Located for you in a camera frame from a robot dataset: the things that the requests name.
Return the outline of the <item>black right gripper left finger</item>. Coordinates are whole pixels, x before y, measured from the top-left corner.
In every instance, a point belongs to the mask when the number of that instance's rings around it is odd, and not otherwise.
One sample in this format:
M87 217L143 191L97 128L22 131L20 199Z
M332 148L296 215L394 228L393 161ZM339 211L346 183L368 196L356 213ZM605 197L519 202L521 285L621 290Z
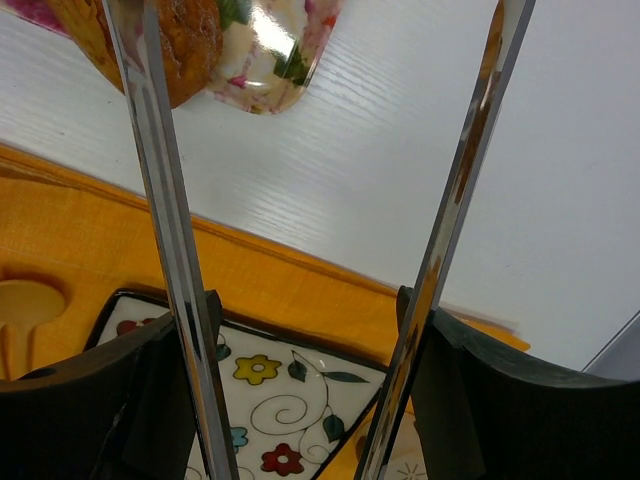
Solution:
M199 410L205 471L222 478L222 387L189 382L217 376L216 358L185 361L188 339L162 299L115 292L83 353L2 383L2 478L182 479Z

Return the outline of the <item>stainless steel serving tongs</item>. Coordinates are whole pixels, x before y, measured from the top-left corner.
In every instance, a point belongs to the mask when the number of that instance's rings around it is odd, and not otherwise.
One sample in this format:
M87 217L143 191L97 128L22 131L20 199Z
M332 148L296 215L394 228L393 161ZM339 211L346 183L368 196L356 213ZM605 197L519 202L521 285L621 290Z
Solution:
M390 370L356 469L385 476L422 351L460 237L534 5L497 4L465 123ZM201 452L214 479L235 479L228 414L163 66L158 9L152 1L107 1L104 11L127 98L140 170L195 409Z

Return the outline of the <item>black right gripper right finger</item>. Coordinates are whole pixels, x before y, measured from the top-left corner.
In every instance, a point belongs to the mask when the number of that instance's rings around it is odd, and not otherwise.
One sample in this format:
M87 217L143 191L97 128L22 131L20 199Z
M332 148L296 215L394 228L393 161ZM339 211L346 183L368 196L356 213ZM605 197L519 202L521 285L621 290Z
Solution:
M439 310L411 392L430 479L636 479L639 384L521 352Z

